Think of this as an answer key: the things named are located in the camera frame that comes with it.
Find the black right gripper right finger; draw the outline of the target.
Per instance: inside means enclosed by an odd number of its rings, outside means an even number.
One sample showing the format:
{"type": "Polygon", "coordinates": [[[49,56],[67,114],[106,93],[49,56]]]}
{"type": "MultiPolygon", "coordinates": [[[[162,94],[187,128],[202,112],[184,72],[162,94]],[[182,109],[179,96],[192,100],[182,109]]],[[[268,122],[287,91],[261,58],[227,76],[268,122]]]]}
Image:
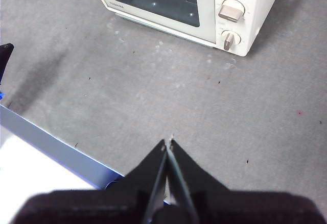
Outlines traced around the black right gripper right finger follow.
{"type": "Polygon", "coordinates": [[[171,140],[169,163],[179,187],[175,198],[197,223],[326,223],[315,203],[288,192],[227,188],[171,140]]]}

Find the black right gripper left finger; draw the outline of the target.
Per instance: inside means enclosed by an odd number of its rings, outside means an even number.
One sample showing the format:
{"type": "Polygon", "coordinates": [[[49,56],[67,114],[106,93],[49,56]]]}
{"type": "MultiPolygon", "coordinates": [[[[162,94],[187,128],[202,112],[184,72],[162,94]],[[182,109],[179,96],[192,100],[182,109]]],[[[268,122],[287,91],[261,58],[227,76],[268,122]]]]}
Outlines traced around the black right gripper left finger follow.
{"type": "Polygon", "coordinates": [[[149,223],[164,204],[167,150],[161,140],[104,190],[60,190],[29,198],[13,223],[149,223]]]}

